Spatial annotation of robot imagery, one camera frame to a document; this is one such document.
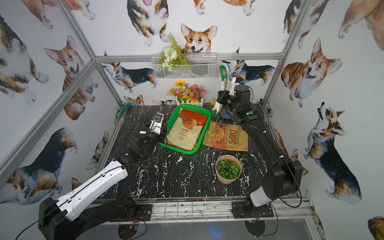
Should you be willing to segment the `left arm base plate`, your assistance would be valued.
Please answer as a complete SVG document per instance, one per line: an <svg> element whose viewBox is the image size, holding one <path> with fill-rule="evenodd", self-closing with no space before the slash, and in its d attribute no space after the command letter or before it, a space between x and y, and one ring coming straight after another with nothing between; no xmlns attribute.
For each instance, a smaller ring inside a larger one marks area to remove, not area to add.
<svg viewBox="0 0 384 240"><path fill-rule="evenodd" d="M151 204L139 204L134 210L129 212L120 218L112 219L110 222L133 222L138 220L150 221L153 211L153 205Z"/></svg>

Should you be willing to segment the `green Chuba cassava chips bag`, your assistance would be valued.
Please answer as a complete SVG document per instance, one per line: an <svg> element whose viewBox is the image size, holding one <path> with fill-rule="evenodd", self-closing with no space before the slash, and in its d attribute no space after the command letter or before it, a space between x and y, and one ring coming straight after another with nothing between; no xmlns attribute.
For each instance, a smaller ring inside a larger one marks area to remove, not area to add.
<svg viewBox="0 0 384 240"><path fill-rule="evenodd" d="M228 71L227 71L227 66L225 65L221 65L219 67L219 70L220 70L220 74L221 74L221 91L224 91L227 89L227 85L228 85ZM220 110L222 109L222 105L219 104L217 102L217 100L214 101L214 104L213 104L213 110L212 110L212 114L215 116L217 115Z"/></svg>

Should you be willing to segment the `tan balsamico tomato chips bag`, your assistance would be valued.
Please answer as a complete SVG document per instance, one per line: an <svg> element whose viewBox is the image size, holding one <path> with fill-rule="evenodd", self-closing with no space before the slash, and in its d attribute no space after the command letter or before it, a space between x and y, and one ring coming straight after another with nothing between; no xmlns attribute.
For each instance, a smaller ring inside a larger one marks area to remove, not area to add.
<svg viewBox="0 0 384 240"><path fill-rule="evenodd" d="M248 139L241 126L210 121L203 144L220 150L247 152Z"/></svg>

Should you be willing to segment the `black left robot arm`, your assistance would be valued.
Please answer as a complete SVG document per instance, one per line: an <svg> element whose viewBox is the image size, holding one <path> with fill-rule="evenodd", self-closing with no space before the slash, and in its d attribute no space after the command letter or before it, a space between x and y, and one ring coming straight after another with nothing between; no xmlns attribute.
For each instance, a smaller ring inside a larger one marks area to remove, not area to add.
<svg viewBox="0 0 384 240"><path fill-rule="evenodd" d="M120 197L93 208L90 205L110 187L131 175L136 164L148 161L155 145L165 141L166 132L159 126L140 128L132 134L125 152L98 174L56 200L44 200L40 204L38 228L45 239L75 240L110 220L137 219L138 205L131 197Z"/></svg>

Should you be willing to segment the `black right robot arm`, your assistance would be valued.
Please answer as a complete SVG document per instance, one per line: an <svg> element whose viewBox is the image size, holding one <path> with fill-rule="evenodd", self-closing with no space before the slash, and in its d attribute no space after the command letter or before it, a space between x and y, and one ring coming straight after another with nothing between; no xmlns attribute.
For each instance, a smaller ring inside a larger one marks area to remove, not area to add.
<svg viewBox="0 0 384 240"><path fill-rule="evenodd" d="M237 85L231 94L228 90L218 92L217 103L234 113L237 125L248 134L266 162L267 173L261 186L249 194L252 207L261 207L285 195L300 191L303 166L292 161L280 148L267 129L265 116L251 102L251 90L246 85Z"/></svg>

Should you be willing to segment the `red cream cassava chips bag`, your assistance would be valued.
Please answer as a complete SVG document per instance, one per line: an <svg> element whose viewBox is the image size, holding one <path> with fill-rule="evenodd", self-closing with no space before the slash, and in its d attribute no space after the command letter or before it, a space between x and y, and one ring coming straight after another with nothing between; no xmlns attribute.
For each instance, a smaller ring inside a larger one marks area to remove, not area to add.
<svg viewBox="0 0 384 240"><path fill-rule="evenodd" d="M207 115L199 114L190 109L181 109L167 135L169 145L185 151L192 151L207 117Z"/></svg>

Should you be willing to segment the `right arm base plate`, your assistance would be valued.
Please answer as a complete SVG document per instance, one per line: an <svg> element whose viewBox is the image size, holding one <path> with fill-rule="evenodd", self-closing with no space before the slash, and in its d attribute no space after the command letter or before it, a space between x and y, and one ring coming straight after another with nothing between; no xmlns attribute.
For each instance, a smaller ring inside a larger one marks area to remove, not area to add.
<svg viewBox="0 0 384 240"><path fill-rule="evenodd" d="M271 204L255 207L248 200L240 202L232 202L231 212L235 219L247 219L247 218L272 218L274 216L274 210Z"/></svg>

